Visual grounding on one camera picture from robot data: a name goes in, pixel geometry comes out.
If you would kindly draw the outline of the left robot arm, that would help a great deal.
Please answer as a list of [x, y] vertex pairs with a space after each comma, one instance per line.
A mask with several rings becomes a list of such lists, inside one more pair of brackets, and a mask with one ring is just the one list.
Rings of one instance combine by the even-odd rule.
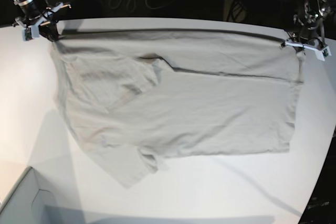
[[310, 50], [320, 61], [332, 56], [326, 43], [324, 21], [333, 12], [328, 0], [297, 0], [296, 13], [293, 16], [294, 28], [280, 46], [294, 47], [296, 51]]

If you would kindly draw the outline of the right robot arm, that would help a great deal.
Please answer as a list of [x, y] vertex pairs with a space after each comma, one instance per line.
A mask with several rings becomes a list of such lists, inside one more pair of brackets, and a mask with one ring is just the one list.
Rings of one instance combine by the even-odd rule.
[[24, 41], [30, 41], [39, 37], [44, 37], [51, 42], [59, 40], [56, 14], [64, 8], [71, 8], [70, 4], [59, 2], [55, 6], [52, 6], [48, 4], [47, 0], [12, 1], [23, 13], [22, 16], [15, 18], [13, 26], [20, 26], [22, 28], [22, 38]]

